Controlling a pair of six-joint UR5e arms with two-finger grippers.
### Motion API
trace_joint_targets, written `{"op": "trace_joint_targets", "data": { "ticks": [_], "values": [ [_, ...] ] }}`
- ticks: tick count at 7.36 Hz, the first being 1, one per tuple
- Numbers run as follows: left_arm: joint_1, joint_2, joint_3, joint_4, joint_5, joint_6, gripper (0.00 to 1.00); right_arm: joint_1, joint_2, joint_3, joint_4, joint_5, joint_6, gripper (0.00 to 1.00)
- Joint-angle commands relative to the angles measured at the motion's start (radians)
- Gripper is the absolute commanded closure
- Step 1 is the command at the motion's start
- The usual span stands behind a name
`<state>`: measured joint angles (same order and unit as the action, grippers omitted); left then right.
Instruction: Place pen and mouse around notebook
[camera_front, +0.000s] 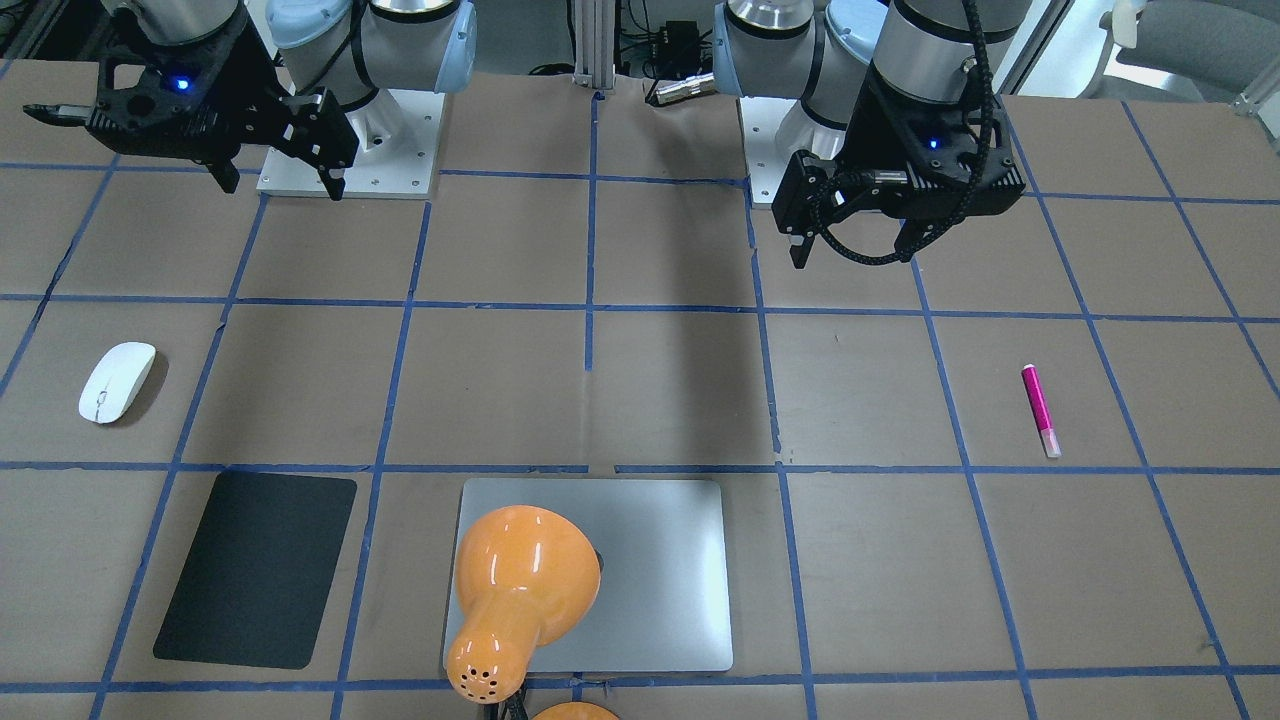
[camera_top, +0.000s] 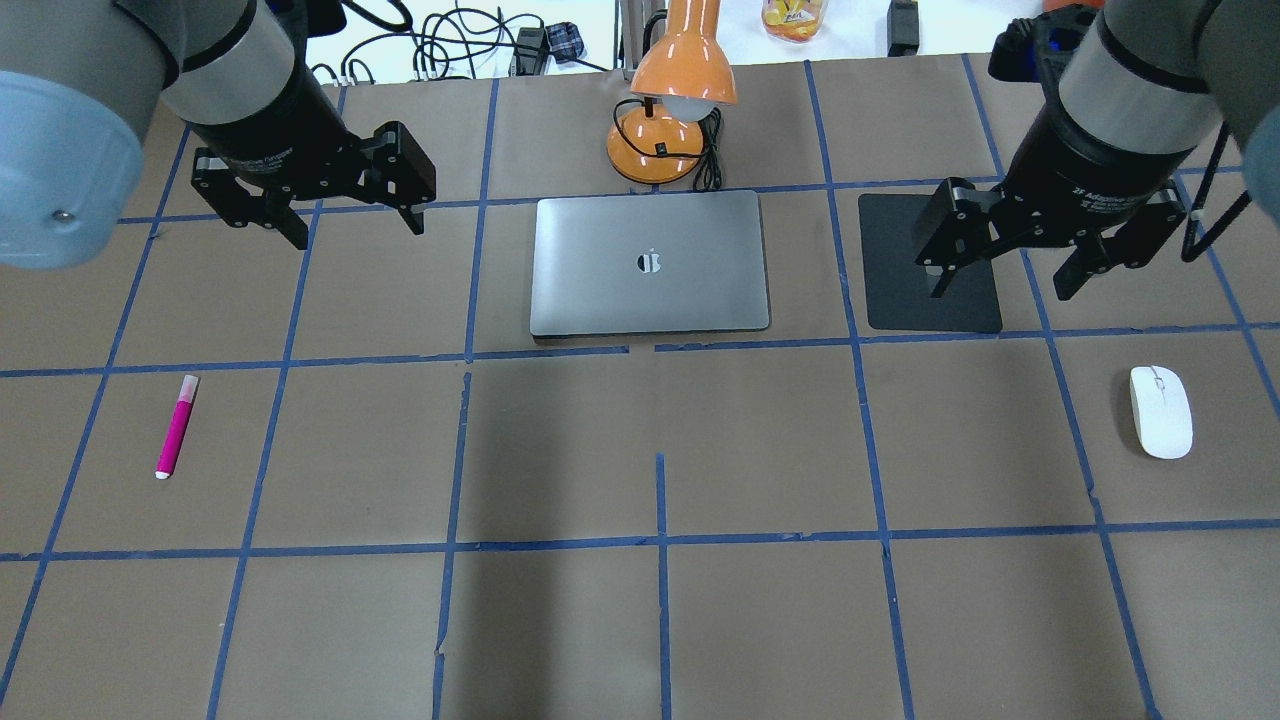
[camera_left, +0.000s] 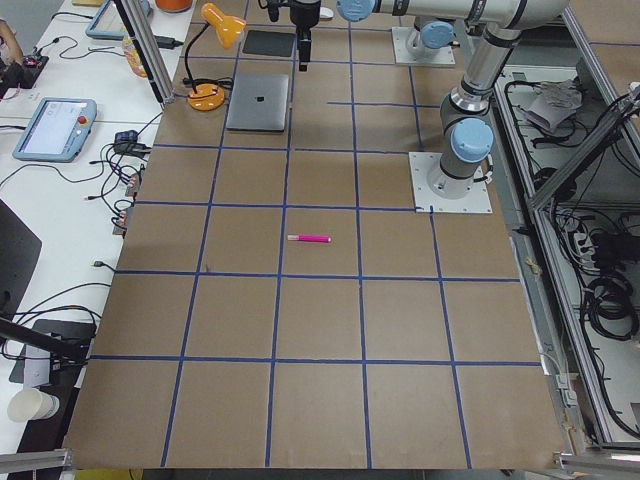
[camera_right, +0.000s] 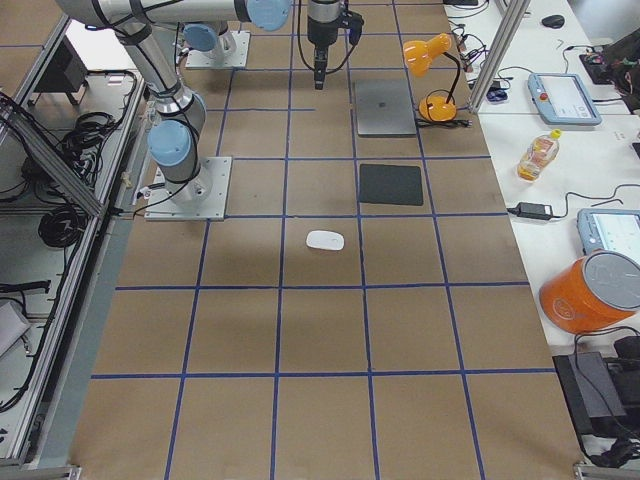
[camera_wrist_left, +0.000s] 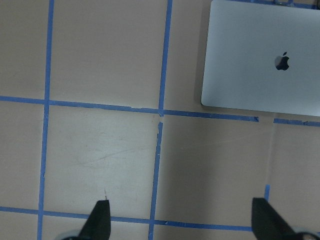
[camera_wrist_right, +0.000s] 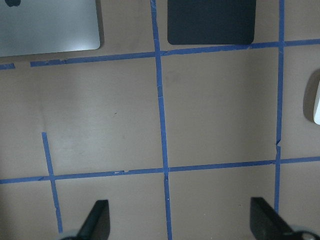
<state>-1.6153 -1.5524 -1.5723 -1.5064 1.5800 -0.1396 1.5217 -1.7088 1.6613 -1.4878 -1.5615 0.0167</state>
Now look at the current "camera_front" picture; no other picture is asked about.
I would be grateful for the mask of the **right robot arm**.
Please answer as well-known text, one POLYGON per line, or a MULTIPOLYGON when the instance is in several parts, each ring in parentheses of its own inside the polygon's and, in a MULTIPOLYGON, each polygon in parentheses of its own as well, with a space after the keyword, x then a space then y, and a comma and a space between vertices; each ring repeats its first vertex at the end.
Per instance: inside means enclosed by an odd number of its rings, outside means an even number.
POLYGON ((268 150, 259 191, 424 200, 445 96, 468 86, 470 1, 106 1, 118 41, 95 100, 47 110, 114 152, 202 167, 224 192, 268 150))

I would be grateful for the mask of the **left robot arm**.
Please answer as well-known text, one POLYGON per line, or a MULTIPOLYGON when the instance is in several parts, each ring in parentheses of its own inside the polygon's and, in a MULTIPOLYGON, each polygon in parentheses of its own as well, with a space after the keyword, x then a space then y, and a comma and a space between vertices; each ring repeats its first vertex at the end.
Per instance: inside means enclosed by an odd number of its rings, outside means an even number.
POLYGON ((993 72, 1027 1, 723 1, 717 88, 787 99, 813 138, 783 142, 771 195, 790 258, 817 241, 865 266, 908 263, 972 217, 1007 211, 1027 182, 993 72))

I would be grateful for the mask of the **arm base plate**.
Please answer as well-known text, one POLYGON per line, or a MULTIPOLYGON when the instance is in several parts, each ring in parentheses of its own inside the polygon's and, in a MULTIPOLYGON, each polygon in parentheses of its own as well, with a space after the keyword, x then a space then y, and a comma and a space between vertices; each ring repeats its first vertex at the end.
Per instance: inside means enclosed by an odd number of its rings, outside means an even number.
POLYGON ((846 128, 829 128, 812 119, 799 100, 741 97, 739 119, 751 206, 756 210, 771 206, 797 150, 829 160, 844 146, 846 128))
MULTIPOLYGON (((430 199, 449 96, 403 88, 383 90, 348 114, 360 146, 344 170, 343 199, 430 199)), ((270 150, 256 190, 274 197, 328 200, 317 172, 298 159, 270 150)))

